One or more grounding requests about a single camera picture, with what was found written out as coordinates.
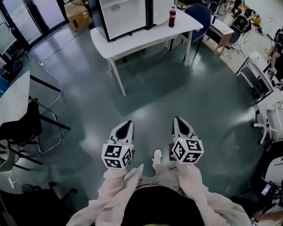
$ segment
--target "gray floor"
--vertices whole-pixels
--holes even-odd
[[[24,59],[21,73],[30,70],[34,76],[59,87],[39,62],[76,34],[66,26],[40,43],[29,53],[29,59]],[[124,97],[89,31],[69,42],[46,67],[63,84],[63,97],[52,109],[71,131],[63,131],[63,144],[46,154],[27,145],[25,150],[44,165],[21,159],[21,165],[34,170],[15,168],[16,179],[43,187],[55,181],[61,194],[75,187],[78,194],[72,197],[72,205],[78,210],[97,197],[106,170],[101,148],[113,127],[126,120],[134,122],[136,153],[129,168],[144,163],[144,175],[150,176],[154,149],[163,150],[163,163],[170,166],[171,122],[178,115],[194,127],[203,142],[205,152],[197,166],[210,191],[230,197],[245,189],[263,150],[257,145],[259,133],[250,127],[255,116],[252,97],[231,69],[204,45],[193,66],[184,67],[185,48],[185,44],[175,40],[172,52],[160,44],[129,56],[125,64],[117,61],[127,92]],[[30,94],[45,105],[58,96],[35,82],[31,83]],[[43,124],[43,129],[45,149],[58,138],[55,127]],[[11,189],[5,176],[0,176],[0,187],[21,192],[20,185]]]

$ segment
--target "glass door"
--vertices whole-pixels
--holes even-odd
[[[27,48],[67,23],[57,0],[0,0],[0,9]]]

